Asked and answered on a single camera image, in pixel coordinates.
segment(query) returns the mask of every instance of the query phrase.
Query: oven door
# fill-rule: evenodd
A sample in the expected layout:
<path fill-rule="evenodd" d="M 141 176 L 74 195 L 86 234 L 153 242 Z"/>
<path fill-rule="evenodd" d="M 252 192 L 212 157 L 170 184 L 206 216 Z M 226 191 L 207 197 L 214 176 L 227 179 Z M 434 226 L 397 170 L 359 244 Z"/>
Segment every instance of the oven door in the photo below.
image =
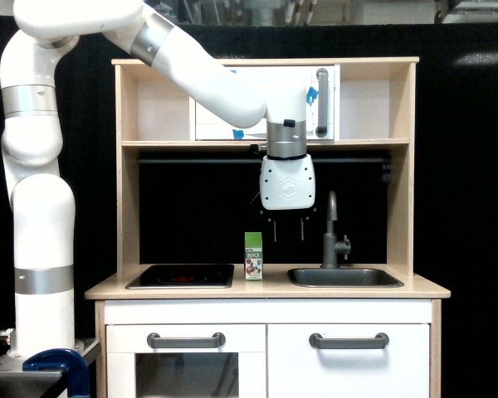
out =
<path fill-rule="evenodd" d="M 109 398 L 266 397 L 265 325 L 107 326 Z"/>

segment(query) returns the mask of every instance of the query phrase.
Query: microwave handle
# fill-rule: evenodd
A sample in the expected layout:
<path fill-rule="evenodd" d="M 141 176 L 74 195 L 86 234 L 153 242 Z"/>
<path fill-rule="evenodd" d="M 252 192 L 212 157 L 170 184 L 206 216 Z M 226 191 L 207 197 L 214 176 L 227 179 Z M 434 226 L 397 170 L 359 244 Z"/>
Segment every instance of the microwave handle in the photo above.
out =
<path fill-rule="evenodd" d="M 148 345 L 152 348 L 218 348 L 225 344 L 223 333 L 214 333 L 212 337 L 160 337 L 157 333 L 148 335 Z"/>
<path fill-rule="evenodd" d="M 316 73 L 319 81 L 319 105 L 317 111 L 317 128 L 315 133 L 318 137 L 324 137 L 328 133 L 328 114 L 329 114 L 329 72 L 321 68 Z"/>

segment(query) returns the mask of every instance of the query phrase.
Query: oven window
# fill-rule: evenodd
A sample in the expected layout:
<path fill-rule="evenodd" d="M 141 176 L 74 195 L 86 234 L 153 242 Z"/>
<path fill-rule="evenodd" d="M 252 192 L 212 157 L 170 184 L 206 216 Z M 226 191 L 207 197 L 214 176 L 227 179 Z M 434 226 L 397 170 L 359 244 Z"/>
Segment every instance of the oven window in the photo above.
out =
<path fill-rule="evenodd" d="M 235 352 L 136 355 L 137 398 L 238 395 Z"/>

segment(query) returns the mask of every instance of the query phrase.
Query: toy kitchen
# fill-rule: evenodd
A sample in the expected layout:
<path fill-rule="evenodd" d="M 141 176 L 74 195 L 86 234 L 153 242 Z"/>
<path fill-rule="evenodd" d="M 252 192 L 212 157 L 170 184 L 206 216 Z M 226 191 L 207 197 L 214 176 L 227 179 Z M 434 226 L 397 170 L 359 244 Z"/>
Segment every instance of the toy kitchen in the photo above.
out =
<path fill-rule="evenodd" d="M 118 265 L 85 294 L 98 396 L 441 396 L 450 292 L 413 272 L 418 62 L 221 60 L 305 84 L 315 199 L 283 211 L 258 195 L 265 122 L 234 129 L 142 62 L 113 61 Z"/>

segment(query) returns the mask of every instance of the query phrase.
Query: faucet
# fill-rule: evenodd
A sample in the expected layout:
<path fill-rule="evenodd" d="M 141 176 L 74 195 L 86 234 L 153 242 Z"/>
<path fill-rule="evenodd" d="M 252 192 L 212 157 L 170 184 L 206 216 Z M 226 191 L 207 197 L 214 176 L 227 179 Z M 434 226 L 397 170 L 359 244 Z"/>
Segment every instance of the faucet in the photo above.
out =
<path fill-rule="evenodd" d="M 347 235 L 338 241 L 334 233 L 334 221 L 338 220 L 338 208 L 336 205 L 335 192 L 329 192 L 329 204 L 326 209 L 326 233 L 323 235 L 323 264 L 321 268 L 341 268 L 338 265 L 337 254 L 344 255 L 347 259 L 350 254 L 350 240 Z"/>

